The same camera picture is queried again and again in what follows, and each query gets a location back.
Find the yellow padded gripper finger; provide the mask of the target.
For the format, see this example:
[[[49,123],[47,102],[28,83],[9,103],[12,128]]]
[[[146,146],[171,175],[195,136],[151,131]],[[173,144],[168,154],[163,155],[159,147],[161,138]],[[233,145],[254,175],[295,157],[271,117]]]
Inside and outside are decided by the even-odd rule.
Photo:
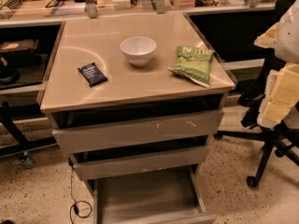
[[[278,23],[272,25],[265,33],[258,36],[254,40],[254,45],[263,49],[273,49],[276,44],[276,32],[278,28]]]
[[[287,63],[279,71],[271,70],[264,92],[257,122],[260,126],[273,129],[299,102],[299,64]]]

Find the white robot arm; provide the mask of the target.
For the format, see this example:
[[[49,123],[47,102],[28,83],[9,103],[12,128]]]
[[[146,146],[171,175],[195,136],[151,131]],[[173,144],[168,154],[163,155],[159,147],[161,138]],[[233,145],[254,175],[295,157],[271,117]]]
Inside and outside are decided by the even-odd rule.
[[[299,0],[279,22],[258,36],[254,45],[273,49],[276,57],[286,63],[278,72],[269,73],[257,118],[259,125],[273,129],[299,102]]]

